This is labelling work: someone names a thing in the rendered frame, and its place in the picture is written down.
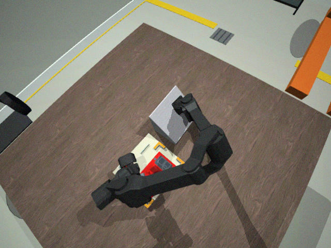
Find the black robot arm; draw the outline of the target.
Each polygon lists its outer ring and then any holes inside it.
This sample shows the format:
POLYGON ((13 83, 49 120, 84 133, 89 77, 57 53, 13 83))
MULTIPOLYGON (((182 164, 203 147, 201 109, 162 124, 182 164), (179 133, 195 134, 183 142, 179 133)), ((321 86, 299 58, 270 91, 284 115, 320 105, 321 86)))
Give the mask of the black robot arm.
POLYGON ((112 180, 107 180, 91 193, 98 209, 104 209, 115 199, 133 208, 145 203, 153 195, 203 184, 210 175, 220 171, 232 155, 224 131, 210 124, 192 93, 179 96, 172 106, 179 115, 184 113, 189 123, 194 121, 200 131, 189 159, 184 164, 147 176, 138 175, 139 170, 134 163, 119 169, 112 180), (202 166, 205 152, 211 161, 202 166))

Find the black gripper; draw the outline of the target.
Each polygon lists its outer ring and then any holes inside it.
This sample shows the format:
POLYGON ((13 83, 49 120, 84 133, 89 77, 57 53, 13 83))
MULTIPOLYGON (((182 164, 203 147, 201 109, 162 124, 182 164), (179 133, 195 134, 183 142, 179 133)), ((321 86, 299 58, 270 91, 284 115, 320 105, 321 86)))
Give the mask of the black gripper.
MULTIPOLYGON (((118 162, 119 162, 120 167, 123 168, 123 167, 125 167, 125 166, 129 166, 131 163, 133 163, 133 162, 137 162, 137 161, 136 161, 136 158, 135 158, 135 156, 134 156, 133 153, 128 153, 128 154, 125 155, 125 156, 121 156, 121 157, 119 157, 118 162)), ((139 168, 138 163, 134 163, 134 165, 135 165, 135 166, 137 167, 137 169, 140 171, 140 168, 139 168)), ((149 197, 149 199, 148 199, 145 203, 143 203, 143 204, 141 204, 141 205, 139 205, 139 206, 137 206, 137 207, 143 206, 143 205, 149 203, 151 200, 152 200, 152 198, 149 197)), ((137 207, 136 207, 136 208, 137 208, 137 207)))

